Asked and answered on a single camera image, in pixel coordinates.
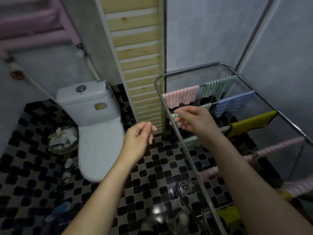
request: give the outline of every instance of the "flush button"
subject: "flush button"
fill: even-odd
[[[86,90],[85,85],[80,85],[80,86],[76,87],[76,92],[83,92],[84,90]]]

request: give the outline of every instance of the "forearm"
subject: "forearm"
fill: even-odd
[[[200,140],[213,154],[249,234],[312,234],[312,226],[271,188],[220,132]]]
[[[131,167],[118,158],[63,235],[109,234]]]

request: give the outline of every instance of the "toilet tank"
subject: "toilet tank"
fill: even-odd
[[[103,80],[58,89],[56,101],[78,126],[120,121],[119,104]]]

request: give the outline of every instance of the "person's left hand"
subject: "person's left hand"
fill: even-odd
[[[119,158],[129,161],[132,165],[138,162],[143,157],[147,145],[152,144],[152,131],[157,131],[157,128],[151,122],[140,122],[130,127],[125,134]]]

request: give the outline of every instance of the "toilet lid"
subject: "toilet lid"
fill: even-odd
[[[78,165],[85,179],[104,178],[122,149],[124,135],[121,122],[79,127]]]

